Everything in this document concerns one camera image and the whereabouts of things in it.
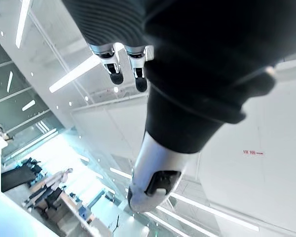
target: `black fabric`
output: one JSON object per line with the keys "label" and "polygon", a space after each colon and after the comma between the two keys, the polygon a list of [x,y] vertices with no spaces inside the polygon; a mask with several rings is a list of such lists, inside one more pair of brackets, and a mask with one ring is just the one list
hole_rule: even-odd
{"label": "black fabric", "polygon": [[29,199],[32,199],[32,198],[35,198],[37,195],[39,195],[41,192],[43,192],[45,189],[47,189],[47,186],[44,185],[43,188],[40,188],[38,189],[36,192],[32,193],[30,196],[29,196]]}
{"label": "black fabric", "polygon": [[64,3],[88,43],[154,46],[146,130],[181,153],[243,120],[243,103],[274,86],[268,66],[296,51],[296,0]]}
{"label": "black fabric", "polygon": [[139,0],[63,0],[89,44],[146,45]]}
{"label": "black fabric", "polygon": [[35,180],[36,176],[27,166],[21,166],[1,174],[1,192]]}
{"label": "black fabric", "polygon": [[53,190],[50,187],[48,187],[46,191],[41,196],[39,196],[38,199],[35,200],[35,205],[37,205],[38,203],[43,201],[45,198],[47,198],[47,196],[50,195],[52,192]]}
{"label": "black fabric", "polygon": [[46,202],[47,203],[54,203],[54,201],[56,201],[59,197],[59,195],[62,193],[62,190],[60,188],[57,188],[55,191],[53,191],[51,193],[51,195],[49,195],[46,198]]}

